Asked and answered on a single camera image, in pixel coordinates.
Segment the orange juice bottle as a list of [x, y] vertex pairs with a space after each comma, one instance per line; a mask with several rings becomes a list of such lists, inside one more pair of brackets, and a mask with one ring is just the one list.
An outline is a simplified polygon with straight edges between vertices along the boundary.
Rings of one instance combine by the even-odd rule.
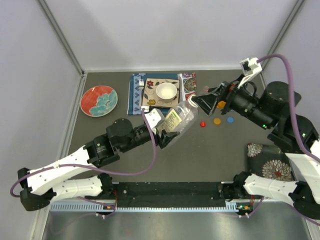
[[226, 105], [226, 102], [225, 101], [220, 101], [218, 104], [217, 104], [217, 108], [218, 109], [223, 109]]

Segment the orange bottle cap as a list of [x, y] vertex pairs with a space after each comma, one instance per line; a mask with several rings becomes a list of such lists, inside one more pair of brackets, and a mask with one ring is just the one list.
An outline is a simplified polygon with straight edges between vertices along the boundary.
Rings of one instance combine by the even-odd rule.
[[214, 118], [214, 119], [213, 119], [213, 123], [214, 123], [215, 125], [220, 125], [220, 124], [221, 124], [221, 119], [220, 119], [220, 118]]

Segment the red bottle cap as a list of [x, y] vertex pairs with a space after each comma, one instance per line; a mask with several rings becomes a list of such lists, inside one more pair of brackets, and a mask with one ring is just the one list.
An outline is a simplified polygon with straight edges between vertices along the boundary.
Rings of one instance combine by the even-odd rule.
[[202, 128], [206, 127], [206, 125], [207, 125], [207, 124], [206, 124], [205, 121], [201, 121], [201, 122], [200, 122], [200, 126], [201, 126]]

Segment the clear bottle white cap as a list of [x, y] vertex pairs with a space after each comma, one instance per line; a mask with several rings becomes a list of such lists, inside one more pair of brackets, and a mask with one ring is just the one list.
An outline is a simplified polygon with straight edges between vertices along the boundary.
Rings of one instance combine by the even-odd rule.
[[166, 132], [179, 132], [179, 136], [173, 142], [174, 144], [192, 126], [192, 124], [197, 120], [197, 117], [198, 105], [196, 103], [189, 102], [188, 98], [185, 101], [179, 102], [175, 107], [169, 110], [164, 121], [157, 127], [157, 130], [160, 132], [162, 130], [165, 130]]

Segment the blue bottle cap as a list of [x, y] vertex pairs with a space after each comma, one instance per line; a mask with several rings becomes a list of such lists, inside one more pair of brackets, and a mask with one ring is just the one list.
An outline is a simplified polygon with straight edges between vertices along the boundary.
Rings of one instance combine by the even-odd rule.
[[234, 122], [234, 119], [233, 119], [232, 117], [228, 117], [228, 118], [227, 118], [227, 122], [228, 122], [228, 123], [233, 123], [233, 122]]

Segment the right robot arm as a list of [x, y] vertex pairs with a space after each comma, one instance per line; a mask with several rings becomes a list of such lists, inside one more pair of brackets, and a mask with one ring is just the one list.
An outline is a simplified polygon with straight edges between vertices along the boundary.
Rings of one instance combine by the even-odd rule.
[[207, 116], [218, 103], [226, 104], [221, 113], [235, 111], [264, 130], [267, 136], [303, 175], [303, 180], [284, 181], [243, 171], [233, 179], [232, 196], [259, 195], [284, 202], [303, 217], [320, 218], [320, 136], [312, 122], [295, 113], [301, 95], [281, 81], [269, 83], [261, 97], [239, 81], [222, 82], [202, 95], [190, 97]]

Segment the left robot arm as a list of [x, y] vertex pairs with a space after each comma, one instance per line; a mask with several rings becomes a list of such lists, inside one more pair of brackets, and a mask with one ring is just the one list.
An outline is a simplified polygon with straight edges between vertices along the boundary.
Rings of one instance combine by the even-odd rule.
[[153, 148], [165, 148], [179, 136], [178, 131], [152, 131], [145, 121], [133, 127], [126, 118], [119, 118], [70, 155], [38, 169], [22, 168], [17, 172], [22, 190], [20, 202], [28, 212], [70, 198], [109, 198], [114, 191], [111, 175], [101, 168], [120, 159], [149, 141]]

